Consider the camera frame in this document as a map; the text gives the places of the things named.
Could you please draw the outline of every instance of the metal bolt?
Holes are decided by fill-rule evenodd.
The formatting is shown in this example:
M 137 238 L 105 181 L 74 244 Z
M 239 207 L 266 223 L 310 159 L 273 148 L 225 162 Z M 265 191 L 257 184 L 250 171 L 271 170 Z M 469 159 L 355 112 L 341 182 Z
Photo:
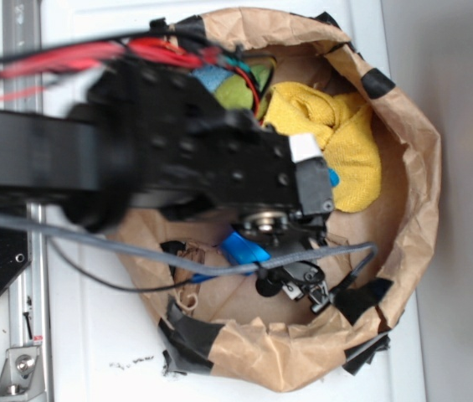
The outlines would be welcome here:
M 333 205 L 333 202 L 330 199 L 328 199 L 325 203 L 323 203 L 321 207 L 323 208 L 324 211 L 331 212 L 335 208 L 335 205 Z
M 273 230 L 273 225 L 271 224 L 261 224 L 259 226 L 259 231 L 261 232 L 270 232 Z
M 237 151 L 239 151 L 239 144 L 236 141 L 231 141 L 227 144 L 227 148 L 232 153 L 236 153 Z
M 241 182 L 244 180 L 244 174 L 238 170 L 234 171 L 231 176 L 235 182 Z
M 286 173 L 279 173 L 279 176 L 277 176 L 277 182 L 279 182 L 281 186 L 288 186 L 290 179 Z
M 151 144 L 155 148 L 162 149 L 166 147 L 167 140 L 165 137 L 162 137 L 160 135 L 153 135 L 151 139 Z
M 178 75 L 175 75 L 174 77 L 172 77 L 171 83 L 178 90 L 182 90 L 186 86 L 186 80 L 183 77 L 180 77 Z
M 35 369 L 35 359 L 27 354 L 18 356 L 16 363 L 17 370 L 23 375 L 28 375 Z
M 18 395 L 20 392 L 20 385 L 11 384 L 8 386 L 8 395 Z
M 141 72 L 141 77 L 143 77 L 143 79 L 149 84 L 156 84 L 158 82 L 158 76 L 152 70 L 143 70 Z
M 274 147 L 273 148 L 273 153 L 275 154 L 276 157 L 283 157 L 285 155 L 283 153 L 283 150 L 280 149 L 280 147 Z
M 180 145 L 180 149 L 182 149 L 183 151 L 186 151 L 186 152 L 195 151 L 195 145 L 193 144 L 193 142 L 191 142 L 188 139 L 181 140 L 179 145 Z

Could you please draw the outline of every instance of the paper bag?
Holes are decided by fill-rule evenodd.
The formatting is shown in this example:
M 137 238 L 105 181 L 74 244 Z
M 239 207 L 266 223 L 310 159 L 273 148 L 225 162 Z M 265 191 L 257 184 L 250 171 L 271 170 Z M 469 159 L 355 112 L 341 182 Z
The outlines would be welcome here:
M 378 257 L 335 306 L 311 313 L 307 300 L 283 292 L 258 295 L 253 276 L 220 277 L 199 288 L 146 294 L 147 310 L 167 345 L 169 369 L 223 375 L 275 391 L 299 389 L 344 365 L 351 372 L 375 350 L 404 311 L 434 253 L 440 194 L 440 136 L 420 110 L 383 73 L 369 65 L 350 38 L 324 13 L 305 18 L 258 8 L 229 8 L 173 26 L 233 49 L 271 52 L 276 81 L 294 80 L 330 93 L 359 91 L 374 110 L 373 136 L 382 161 L 382 189 L 369 208 L 334 212 L 330 245 L 374 241 Z M 160 250 L 186 242 L 186 255 L 227 265 L 217 245 L 225 224 L 168 223 L 151 210 L 132 210 L 117 239 Z M 320 260 L 329 287 L 364 255 Z M 136 286 L 173 283 L 164 264 L 122 256 Z

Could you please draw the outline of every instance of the black tape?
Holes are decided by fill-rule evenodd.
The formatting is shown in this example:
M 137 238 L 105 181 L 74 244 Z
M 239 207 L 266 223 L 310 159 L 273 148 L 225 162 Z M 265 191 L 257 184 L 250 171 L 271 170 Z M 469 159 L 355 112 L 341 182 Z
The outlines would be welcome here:
M 376 352 L 388 350 L 390 338 L 387 334 L 388 332 L 380 333 L 374 339 L 348 349 L 345 352 L 347 362 L 342 365 L 342 368 L 351 375 L 357 374 L 365 363 L 370 364 L 372 362 Z
M 396 87 L 396 84 L 378 69 L 371 69 L 363 75 L 361 83 L 370 99 L 381 98 Z
M 158 330 L 166 346 L 163 352 L 166 372 L 210 374 L 212 362 L 190 349 L 177 331 L 172 330 L 163 320 L 158 323 Z
M 336 21 L 336 19 L 334 19 L 330 13 L 327 13 L 325 11 L 321 13 L 320 15 L 318 15 L 317 17 L 314 17 L 313 19 L 315 19 L 316 21 L 320 21 L 321 23 L 326 23 L 327 25 L 332 25 L 333 27 L 337 27 L 340 29 L 340 26 L 338 25 L 338 22 Z
M 186 316 L 174 299 L 167 308 L 167 320 L 158 323 L 167 351 L 164 353 L 167 371 L 210 374 L 213 364 L 208 360 L 213 342 L 223 324 L 211 324 Z
M 392 285 L 388 279 L 376 278 L 358 289 L 339 292 L 333 304 L 353 325 L 366 310 L 379 304 Z
M 204 27 L 203 17 L 200 15 L 193 15 L 192 17 L 188 17 L 176 23 L 175 31 L 191 32 L 206 38 L 206 28 Z M 202 46 L 197 42 L 186 38 L 179 38 L 178 44 L 190 52 L 197 51 L 202 48 Z

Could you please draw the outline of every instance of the blue plastic piece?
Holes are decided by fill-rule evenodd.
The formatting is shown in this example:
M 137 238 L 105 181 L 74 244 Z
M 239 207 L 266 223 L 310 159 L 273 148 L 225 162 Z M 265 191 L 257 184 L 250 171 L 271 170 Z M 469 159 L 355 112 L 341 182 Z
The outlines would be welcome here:
M 329 168 L 329 180 L 331 180 L 331 187 L 336 187 L 340 183 L 340 178 L 333 169 Z
M 244 239 L 236 232 L 224 240 L 221 244 L 221 251 L 231 265 L 262 262 L 271 258 L 270 254 L 262 247 Z
M 201 81 L 209 92 L 214 92 L 233 73 L 215 65 L 207 65 L 192 71 L 192 75 Z

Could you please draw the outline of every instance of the yellow cloth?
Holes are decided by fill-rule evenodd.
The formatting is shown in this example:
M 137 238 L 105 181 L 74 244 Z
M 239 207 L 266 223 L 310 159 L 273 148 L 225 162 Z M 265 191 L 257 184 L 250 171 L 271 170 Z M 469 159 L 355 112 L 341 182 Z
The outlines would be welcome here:
M 271 89 L 264 123 L 285 135 L 311 132 L 340 183 L 333 188 L 337 209 L 357 212 L 381 191 L 381 161 L 370 123 L 372 108 L 357 93 L 331 96 L 296 82 Z

